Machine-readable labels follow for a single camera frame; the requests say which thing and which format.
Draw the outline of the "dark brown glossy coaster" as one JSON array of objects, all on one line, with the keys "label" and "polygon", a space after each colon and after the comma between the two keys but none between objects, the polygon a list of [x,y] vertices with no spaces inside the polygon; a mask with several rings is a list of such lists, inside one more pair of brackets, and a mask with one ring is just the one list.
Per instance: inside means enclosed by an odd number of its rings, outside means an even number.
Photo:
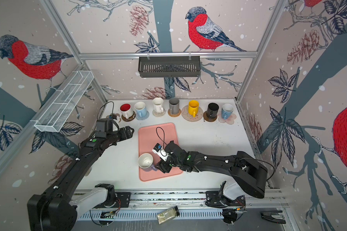
[{"label": "dark brown glossy coaster", "polygon": [[126,118],[125,116],[121,116],[121,119],[123,120],[123,121],[125,121],[125,122],[131,122],[131,121],[133,121],[134,119],[136,118],[136,113],[135,112],[133,112],[133,115],[131,116],[131,117],[129,117],[129,118]]}]

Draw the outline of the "white purple handled mug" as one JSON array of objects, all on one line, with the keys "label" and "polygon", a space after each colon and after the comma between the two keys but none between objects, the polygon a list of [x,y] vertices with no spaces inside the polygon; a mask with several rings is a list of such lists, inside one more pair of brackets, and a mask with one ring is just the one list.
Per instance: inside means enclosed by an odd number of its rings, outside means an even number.
[{"label": "white purple handled mug", "polygon": [[149,153],[144,153],[139,156],[138,158],[138,166],[141,170],[145,172],[149,171],[157,171],[157,169],[154,166],[154,159],[153,156]]}]

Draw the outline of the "grey round felt coaster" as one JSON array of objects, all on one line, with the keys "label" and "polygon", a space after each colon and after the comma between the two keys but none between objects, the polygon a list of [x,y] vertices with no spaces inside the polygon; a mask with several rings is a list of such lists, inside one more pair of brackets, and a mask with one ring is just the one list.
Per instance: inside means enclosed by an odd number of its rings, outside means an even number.
[{"label": "grey round felt coaster", "polygon": [[149,112],[147,112],[145,116],[140,116],[140,115],[137,113],[137,114],[136,114],[136,119],[137,119],[137,120],[146,120],[146,119],[149,118],[149,115],[150,115]]}]

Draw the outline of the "red interior white mug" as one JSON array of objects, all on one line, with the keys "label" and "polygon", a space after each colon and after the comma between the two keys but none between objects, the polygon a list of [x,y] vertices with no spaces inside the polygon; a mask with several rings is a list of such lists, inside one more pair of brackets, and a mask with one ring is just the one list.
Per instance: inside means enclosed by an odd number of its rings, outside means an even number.
[{"label": "red interior white mug", "polygon": [[129,119],[133,116],[134,111],[132,109],[132,106],[130,104],[123,104],[120,106],[121,114],[126,118]]}]

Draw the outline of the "light blue mug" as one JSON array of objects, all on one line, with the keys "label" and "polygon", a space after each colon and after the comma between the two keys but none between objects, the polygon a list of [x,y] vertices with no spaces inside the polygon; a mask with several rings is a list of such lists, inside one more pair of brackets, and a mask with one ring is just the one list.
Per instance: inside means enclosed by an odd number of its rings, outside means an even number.
[{"label": "light blue mug", "polygon": [[140,116],[145,116],[147,113],[146,104],[144,102],[137,102],[134,105],[134,108],[136,113],[138,113]]}]

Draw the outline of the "multicolour zigzag woven coaster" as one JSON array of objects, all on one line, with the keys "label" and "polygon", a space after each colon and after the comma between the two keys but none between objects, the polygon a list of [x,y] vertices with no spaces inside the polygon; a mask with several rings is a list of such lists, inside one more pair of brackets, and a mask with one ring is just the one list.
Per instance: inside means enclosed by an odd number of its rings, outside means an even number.
[{"label": "multicolour zigzag woven coaster", "polygon": [[156,110],[153,110],[152,113],[153,113],[153,115],[154,115],[155,117],[162,117],[162,116],[164,116],[164,115],[166,114],[166,110],[164,109],[164,110],[163,110],[162,112],[160,112],[160,113],[158,113]]}]

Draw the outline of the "white faceted mug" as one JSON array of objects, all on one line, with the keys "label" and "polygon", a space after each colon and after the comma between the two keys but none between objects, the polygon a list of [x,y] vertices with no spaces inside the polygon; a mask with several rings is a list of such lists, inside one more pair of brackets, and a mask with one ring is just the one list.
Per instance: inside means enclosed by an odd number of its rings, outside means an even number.
[{"label": "white faceted mug", "polygon": [[160,97],[154,98],[152,102],[154,105],[154,111],[157,114],[164,112],[164,108],[163,108],[164,100],[163,100],[163,98],[160,98]]}]

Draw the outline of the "round bunny print coaster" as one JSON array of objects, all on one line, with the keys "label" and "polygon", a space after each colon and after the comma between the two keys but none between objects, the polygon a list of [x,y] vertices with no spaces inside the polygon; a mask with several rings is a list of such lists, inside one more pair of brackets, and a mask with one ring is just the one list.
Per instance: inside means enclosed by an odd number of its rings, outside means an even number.
[{"label": "round bunny print coaster", "polygon": [[189,109],[189,106],[186,105],[181,110],[182,111],[181,115],[185,120],[187,120],[189,122],[197,122],[203,118],[203,110],[200,107],[199,107],[198,114],[195,117],[193,117],[191,114],[189,114],[188,109]]}]

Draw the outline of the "grey mug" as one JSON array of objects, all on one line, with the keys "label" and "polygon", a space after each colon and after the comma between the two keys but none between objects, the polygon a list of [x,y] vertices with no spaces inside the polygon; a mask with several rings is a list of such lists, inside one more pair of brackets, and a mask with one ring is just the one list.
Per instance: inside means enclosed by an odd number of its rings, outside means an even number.
[{"label": "grey mug", "polygon": [[179,99],[171,98],[169,100],[169,109],[172,115],[176,115],[180,112]]}]

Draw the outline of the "brown round wooden coaster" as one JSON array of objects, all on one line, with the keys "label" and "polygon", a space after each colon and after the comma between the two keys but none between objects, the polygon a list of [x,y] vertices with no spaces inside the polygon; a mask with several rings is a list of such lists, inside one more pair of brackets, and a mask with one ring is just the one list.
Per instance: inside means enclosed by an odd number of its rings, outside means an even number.
[{"label": "brown round wooden coaster", "polygon": [[215,122],[217,120],[217,114],[213,114],[212,116],[208,117],[207,112],[204,112],[203,119],[207,122]]}]

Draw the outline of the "yellow mug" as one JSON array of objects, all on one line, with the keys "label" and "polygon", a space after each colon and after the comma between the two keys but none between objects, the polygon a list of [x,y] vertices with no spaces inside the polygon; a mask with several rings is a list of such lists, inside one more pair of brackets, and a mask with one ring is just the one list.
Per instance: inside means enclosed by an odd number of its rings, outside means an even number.
[{"label": "yellow mug", "polygon": [[192,115],[192,117],[196,117],[199,111],[199,102],[196,100],[192,100],[188,104],[188,113]]}]

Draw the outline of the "black mug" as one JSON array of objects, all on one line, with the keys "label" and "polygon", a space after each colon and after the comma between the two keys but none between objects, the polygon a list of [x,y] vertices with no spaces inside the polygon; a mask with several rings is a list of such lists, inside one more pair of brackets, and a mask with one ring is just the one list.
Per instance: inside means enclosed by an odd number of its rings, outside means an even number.
[{"label": "black mug", "polygon": [[210,103],[207,108],[207,116],[210,117],[213,114],[217,114],[219,110],[219,105],[216,103]]}]

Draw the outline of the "pink flower shaped coaster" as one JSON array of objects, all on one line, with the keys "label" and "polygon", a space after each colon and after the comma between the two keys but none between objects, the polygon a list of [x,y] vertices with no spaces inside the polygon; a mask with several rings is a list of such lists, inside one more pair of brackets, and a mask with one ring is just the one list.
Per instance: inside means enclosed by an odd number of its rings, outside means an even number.
[{"label": "pink flower shaped coaster", "polygon": [[232,113],[227,119],[223,119],[221,114],[219,113],[217,120],[222,124],[227,123],[229,125],[232,125],[234,124],[236,118],[237,116],[234,113]]}]

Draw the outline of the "white blue handled mug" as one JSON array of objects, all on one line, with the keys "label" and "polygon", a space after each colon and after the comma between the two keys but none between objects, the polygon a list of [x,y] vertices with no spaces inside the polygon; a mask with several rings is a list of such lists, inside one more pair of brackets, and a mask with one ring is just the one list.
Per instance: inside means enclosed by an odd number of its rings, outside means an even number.
[{"label": "white blue handled mug", "polygon": [[224,104],[221,109],[221,117],[228,119],[234,111],[234,107],[231,104]]}]

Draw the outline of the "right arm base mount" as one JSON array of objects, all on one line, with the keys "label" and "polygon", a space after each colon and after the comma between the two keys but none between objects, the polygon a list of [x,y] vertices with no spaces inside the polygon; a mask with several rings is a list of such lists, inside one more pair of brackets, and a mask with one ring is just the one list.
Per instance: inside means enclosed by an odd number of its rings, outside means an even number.
[{"label": "right arm base mount", "polygon": [[205,205],[211,208],[222,209],[221,215],[223,222],[226,224],[234,224],[239,220],[246,211],[245,195],[240,195],[237,198],[233,194],[225,195],[225,190],[230,186],[237,186],[235,182],[230,184],[223,181],[217,191],[205,192]]}]

